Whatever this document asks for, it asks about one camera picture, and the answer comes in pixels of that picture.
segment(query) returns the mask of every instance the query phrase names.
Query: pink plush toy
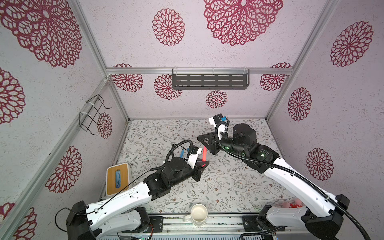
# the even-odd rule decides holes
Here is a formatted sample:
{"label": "pink plush toy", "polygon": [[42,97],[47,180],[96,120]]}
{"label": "pink plush toy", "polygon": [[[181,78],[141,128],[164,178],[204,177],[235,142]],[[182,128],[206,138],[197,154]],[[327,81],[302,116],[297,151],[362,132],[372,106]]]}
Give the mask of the pink plush toy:
{"label": "pink plush toy", "polygon": [[293,203],[283,202],[281,207],[290,208],[290,207],[302,207],[303,202],[300,199],[295,199]]}

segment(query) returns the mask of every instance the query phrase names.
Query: mug handle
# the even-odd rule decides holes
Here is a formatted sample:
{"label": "mug handle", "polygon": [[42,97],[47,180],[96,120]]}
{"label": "mug handle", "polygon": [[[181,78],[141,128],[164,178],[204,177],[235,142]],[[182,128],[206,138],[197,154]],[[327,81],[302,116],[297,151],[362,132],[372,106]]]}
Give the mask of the mug handle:
{"label": "mug handle", "polygon": [[183,222],[189,222],[191,220],[192,220],[192,216],[190,214],[185,216],[185,217],[183,217]]}

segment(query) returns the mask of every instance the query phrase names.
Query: aluminum rail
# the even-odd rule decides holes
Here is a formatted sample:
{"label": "aluminum rail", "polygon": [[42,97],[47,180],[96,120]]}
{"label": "aluminum rail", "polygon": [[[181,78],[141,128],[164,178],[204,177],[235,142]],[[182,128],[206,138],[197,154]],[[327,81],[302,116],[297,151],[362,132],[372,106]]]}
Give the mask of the aluminum rail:
{"label": "aluminum rail", "polygon": [[[245,74],[248,68],[106,68],[108,74]],[[291,74],[292,68],[249,68],[250,74]]]}

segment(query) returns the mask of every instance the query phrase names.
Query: black cable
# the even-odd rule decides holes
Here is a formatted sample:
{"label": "black cable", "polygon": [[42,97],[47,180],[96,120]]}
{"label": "black cable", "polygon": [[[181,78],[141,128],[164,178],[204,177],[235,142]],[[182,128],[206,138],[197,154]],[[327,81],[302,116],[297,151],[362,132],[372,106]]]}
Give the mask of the black cable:
{"label": "black cable", "polygon": [[63,232],[67,232],[67,231],[64,230],[64,229],[62,229],[62,228],[60,228],[59,225],[57,225],[56,218],[57,218],[57,215],[59,214],[59,212],[61,212],[61,211],[64,210],[64,209],[68,209],[69,211],[71,211],[71,212],[73,212],[74,214],[79,215],[79,216],[85,216],[85,215],[88,215],[88,214],[91,214],[91,213],[94,213],[94,212],[95,212],[95,211],[92,211],[92,212],[89,212],[89,213],[87,213],[87,214],[78,214],[78,213],[72,211],[71,209],[69,209],[69,208],[67,208],[67,207],[63,207],[63,208],[60,209],[60,210],[56,213],[56,215],[55,215],[55,224],[56,224],[56,227],[57,227],[58,229],[60,229],[61,231],[63,231]]}
{"label": "black cable", "polygon": [[282,229],[282,228],[285,228],[286,226],[280,226],[280,227],[277,227],[275,229],[272,229],[272,230],[269,230],[269,231],[263,231],[263,232],[248,232],[248,233],[243,233],[240,235],[240,238],[241,240],[245,240],[244,237],[245,236],[259,236],[259,235],[266,235],[266,234],[271,234],[271,233],[275,233],[277,232],[278,230]]}
{"label": "black cable", "polygon": [[[151,170],[146,171],[145,173],[143,173],[143,174],[141,174],[140,176],[138,176],[138,177],[137,177],[135,180],[133,180],[131,183],[129,183],[128,185],[126,185],[123,189],[121,189],[118,193],[116,193],[113,197],[111,197],[106,203],[104,203],[101,207],[99,207],[98,210],[99,210],[100,208],[102,208],[103,206],[105,206],[109,201],[111,201],[115,196],[117,196],[119,193],[121,193],[124,189],[126,189],[126,188],[127,188],[129,185],[131,185],[134,181],[138,180],[141,176],[143,176],[144,174],[146,174],[146,173],[149,172],[149,171],[151,171]],[[95,212],[95,211],[92,211],[92,212],[89,212],[89,213],[87,213],[87,214],[78,214],[78,213],[72,211],[71,209],[69,209],[69,208],[67,208],[67,207],[63,207],[63,208],[60,209],[60,210],[56,213],[56,215],[55,215],[55,224],[56,224],[56,227],[57,227],[58,229],[60,229],[61,231],[63,231],[63,232],[67,232],[67,231],[64,230],[64,229],[62,229],[62,228],[60,228],[59,225],[57,225],[56,218],[57,218],[57,215],[59,214],[59,212],[61,212],[61,211],[64,210],[64,209],[68,209],[69,211],[71,211],[72,213],[74,213],[74,214],[76,214],[76,215],[78,215],[78,216],[85,216],[85,215],[88,215],[88,214],[91,214],[91,213],[94,213],[94,212]]]}
{"label": "black cable", "polygon": [[171,156],[171,154],[173,153],[173,151],[176,150],[176,148],[180,147],[181,145],[183,145],[183,144],[185,144],[185,143],[187,143],[187,142],[189,142],[189,151],[188,151],[188,153],[189,153],[190,151],[192,151],[192,145],[193,145],[193,142],[192,142],[191,140],[187,139],[187,140],[181,141],[181,142],[179,142],[178,144],[176,144],[174,147],[172,147],[171,150],[167,153],[165,162],[168,162],[169,157]]}
{"label": "black cable", "polygon": [[337,209],[339,209],[344,215],[347,216],[347,218],[349,218],[352,223],[358,228],[358,230],[361,232],[361,234],[363,235],[364,239],[365,240],[370,240],[371,238],[369,237],[368,233],[365,231],[365,229],[363,228],[363,226],[349,213],[347,212],[347,210],[345,210],[342,206],[340,206],[337,202],[335,202],[333,199],[331,198],[328,198],[329,196],[327,194],[325,194],[320,188],[318,188],[316,185],[314,185],[311,181],[309,181],[308,179],[306,179],[305,177],[303,177],[302,175],[300,175],[299,173],[291,170],[291,169],[288,169],[286,167],[282,167],[280,165],[277,165],[277,164],[273,164],[273,163],[268,163],[268,162],[263,162],[263,161],[260,161],[260,160],[256,160],[256,159],[251,159],[251,158],[248,158],[248,157],[245,157],[245,156],[241,156],[241,155],[237,155],[235,153],[232,153],[230,151],[228,151],[224,146],[223,144],[219,141],[219,137],[218,137],[218,128],[221,124],[225,124],[226,126],[229,124],[229,121],[226,122],[219,122],[217,123],[216,127],[215,127],[215,137],[218,141],[216,141],[218,143],[218,145],[220,146],[220,148],[222,148],[224,150],[224,152],[226,152],[227,154],[231,155],[232,157],[235,157],[235,158],[238,158],[238,159],[241,159],[242,161],[244,162],[254,162],[254,163],[258,163],[258,164],[263,164],[263,165],[266,165],[266,166],[269,166],[269,167],[275,167],[277,169],[280,169],[280,170],[283,170],[285,172],[288,172],[289,174],[291,174],[292,176],[295,176],[297,178],[299,178],[300,180],[302,180],[303,182],[305,182],[306,184],[308,184],[310,187],[312,187],[316,192],[318,192],[322,197],[326,198],[327,201],[329,201],[331,204],[333,204]]}
{"label": "black cable", "polygon": [[175,157],[175,155],[173,154],[173,152],[174,152],[174,150],[171,152],[171,156],[172,156],[172,158],[174,158]]}

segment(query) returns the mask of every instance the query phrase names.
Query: blue object in box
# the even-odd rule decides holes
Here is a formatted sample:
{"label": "blue object in box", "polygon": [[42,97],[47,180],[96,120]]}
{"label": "blue object in box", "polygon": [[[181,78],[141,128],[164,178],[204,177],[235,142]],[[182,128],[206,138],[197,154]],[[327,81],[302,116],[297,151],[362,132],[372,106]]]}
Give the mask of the blue object in box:
{"label": "blue object in box", "polygon": [[120,170],[117,170],[115,172],[115,186],[116,186],[116,188],[120,188],[121,187],[121,174],[120,174]]}

